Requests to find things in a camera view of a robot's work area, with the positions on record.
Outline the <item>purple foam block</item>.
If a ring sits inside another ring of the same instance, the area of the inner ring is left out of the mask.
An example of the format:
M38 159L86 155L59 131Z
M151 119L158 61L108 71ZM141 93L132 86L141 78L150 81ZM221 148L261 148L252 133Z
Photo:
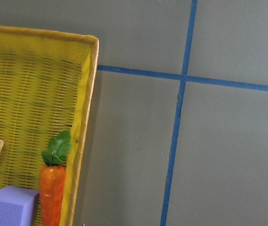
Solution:
M39 191L6 186L0 189L0 226L32 226Z

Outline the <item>toy carrot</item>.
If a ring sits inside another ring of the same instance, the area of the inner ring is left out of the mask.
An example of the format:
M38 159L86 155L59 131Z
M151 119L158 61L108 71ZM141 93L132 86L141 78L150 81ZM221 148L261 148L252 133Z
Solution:
M70 132L62 131L50 138L47 150L41 151L44 165L39 172L39 198L43 226L59 224L70 140Z

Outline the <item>yellow plastic basket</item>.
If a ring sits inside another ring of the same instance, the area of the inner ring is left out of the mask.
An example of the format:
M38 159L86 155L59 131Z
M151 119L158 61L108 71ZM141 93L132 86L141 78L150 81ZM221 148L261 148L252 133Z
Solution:
M38 189L40 152L69 130L62 226L75 215L98 55L92 35L0 26L0 189Z

